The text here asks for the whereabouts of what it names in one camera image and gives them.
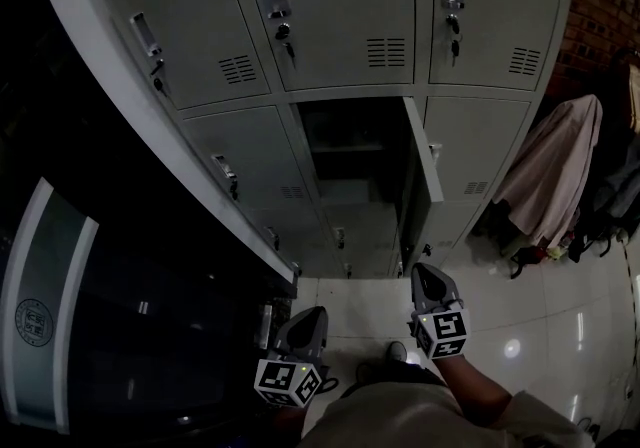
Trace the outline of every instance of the brick wall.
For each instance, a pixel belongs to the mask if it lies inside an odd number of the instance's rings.
[[[639,19],[640,0],[571,0],[548,99],[557,104],[592,92],[618,48],[640,49]]]

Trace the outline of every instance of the circular emblem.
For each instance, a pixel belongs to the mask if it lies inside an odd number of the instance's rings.
[[[16,327],[29,345],[42,347],[49,343],[53,335],[53,318],[42,302],[27,299],[16,309]]]

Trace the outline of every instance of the beige shirt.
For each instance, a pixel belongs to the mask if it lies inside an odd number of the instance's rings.
[[[448,388],[384,382],[327,408],[300,448],[311,447],[566,447],[593,446],[576,425],[525,392],[490,428],[467,421]]]
[[[602,107],[590,94],[565,101],[524,140],[493,197],[511,207],[509,220],[538,245],[558,245],[584,190],[593,148],[598,142]]]

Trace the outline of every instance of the white stripe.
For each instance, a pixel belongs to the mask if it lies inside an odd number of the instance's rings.
[[[2,403],[10,422],[20,424],[18,419],[18,405],[16,402],[16,388],[13,372],[13,341],[15,336],[15,311],[18,305],[18,292],[22,281],[24,264],[36,228],[42,218],[47,202],[51,197],[53,187],[40,178],[29,204],[22,215],[16,238],[13,241],[9,261],[4,273],[4,283],[2,284],[2,298],[0,299],[0,318],[2,319],[2,330],[0,331],[0,388],[2,391]]]
[[[84,269],[91,252],[93,239],[98,231],[98,224],[87,217],[80,231],[76,248],[69,263],[67,278],[60,299],[58,324],[53,338],[53,410],[56,415],[58,433],[69,433],[69,409],[67,407],[67,366],[69,360],[69,342],[71,340],[71,324],[73,312]]]

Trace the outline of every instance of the ventilation slot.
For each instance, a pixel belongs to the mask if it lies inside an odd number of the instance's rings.
[[[486,181],[470,181],[467,183],[467,188],[464,189],[464,195],[476,195],[484,193],[487,188],[488,182]]]
[[[509,64],[509,73],[535,75],[540,63],[540,52],[525,48],[514,48]]]
[[[280,187],[285,199],[304,199],[304,193],[300,187]]]
[[[367,39],[370,68],[404,67],[404,38]]]
[[[256,72],[251,64],[251,59],[246,55],[221,60],[219,62],[222,74],[229,85],[239,84],[240,82],[250,82],[256,79]]]

